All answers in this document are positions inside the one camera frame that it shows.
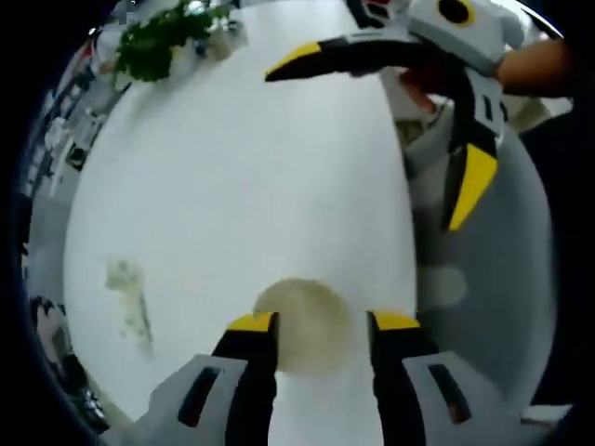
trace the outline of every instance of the white container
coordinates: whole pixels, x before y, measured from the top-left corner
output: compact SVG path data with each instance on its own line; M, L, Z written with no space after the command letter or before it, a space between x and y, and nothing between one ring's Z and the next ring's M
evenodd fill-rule
M211 31L208 46L216 60L224 60L231 55L230 37L221 24Z
M194 53L192 42L188 40L184 46L176 46L172 50L169 78L172 80L183 79L192 74L196 66L197 57Z

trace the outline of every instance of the human hand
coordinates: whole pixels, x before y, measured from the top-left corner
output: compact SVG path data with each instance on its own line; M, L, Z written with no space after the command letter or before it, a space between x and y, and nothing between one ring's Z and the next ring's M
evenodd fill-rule
M428 95L443 92L444 73L439 64L425 65L401 73L399 81L418 107L434 114L437 106Z

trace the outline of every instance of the white tabletop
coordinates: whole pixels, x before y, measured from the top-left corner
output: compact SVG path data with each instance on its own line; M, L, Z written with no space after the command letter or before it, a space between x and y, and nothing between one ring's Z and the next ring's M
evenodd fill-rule
M132 419L281 279L330 286L359 328L367 308L416 311L407 183L378 77L263 82L296 46L355 31L348 10L299 0L239 15L248 45L212 71L128 90L74 199L64 257L73 348ZM108 261L123 256L144 271L150 357L119 333L105 288ZM332 378L278 374L271 444L381 444L364 331L358 339L357 363Z

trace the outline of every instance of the beige circular spot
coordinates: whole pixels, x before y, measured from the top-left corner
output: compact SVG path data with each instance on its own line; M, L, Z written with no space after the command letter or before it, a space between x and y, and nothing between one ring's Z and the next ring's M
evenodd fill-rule
M267 288L254 311L279 313L277 370L288 374L326 374L346 356L352 335L343 299L329 287L285 279Z

